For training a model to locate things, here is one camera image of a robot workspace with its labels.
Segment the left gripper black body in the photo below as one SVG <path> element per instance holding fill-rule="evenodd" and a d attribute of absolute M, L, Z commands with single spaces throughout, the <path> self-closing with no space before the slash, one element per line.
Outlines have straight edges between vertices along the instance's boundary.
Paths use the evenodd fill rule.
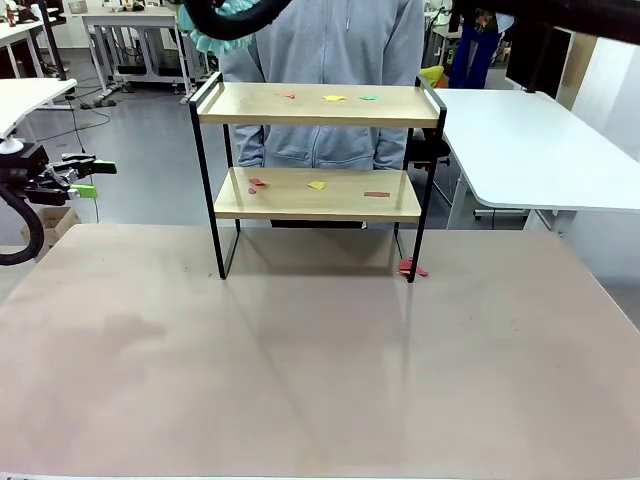
<path fill-rule="evenodd" d="M 40 144 L 26 143 L 16 153 L 1 155 L 1 185 L 34 205 L 64 205 L 68 181 L 62 162 L 51 162 Z"/>

